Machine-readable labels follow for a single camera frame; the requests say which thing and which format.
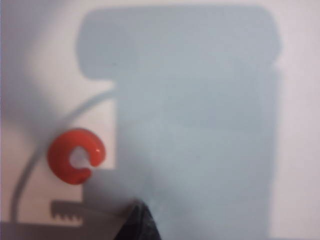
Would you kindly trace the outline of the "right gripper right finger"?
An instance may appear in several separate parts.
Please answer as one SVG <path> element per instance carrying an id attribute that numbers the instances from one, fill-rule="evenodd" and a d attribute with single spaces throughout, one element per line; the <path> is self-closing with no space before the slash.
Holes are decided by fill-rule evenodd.
<path id="1" fill-rule="evenodd" d="M 148 205 L 137 200 L 123 226 L 117 233 L 118 240 L 161 240 L 156 222 Z"/>

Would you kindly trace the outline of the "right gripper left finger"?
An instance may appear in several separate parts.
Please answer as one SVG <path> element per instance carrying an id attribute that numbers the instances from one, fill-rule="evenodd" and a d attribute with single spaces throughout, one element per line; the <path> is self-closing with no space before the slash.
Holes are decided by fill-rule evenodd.
<path id="1" fill-rule="evenodd" d="M 93 240 L 113 240 L 128 219 L 135 199 L 91 199 L 83 202 L 83 227 Z"/>

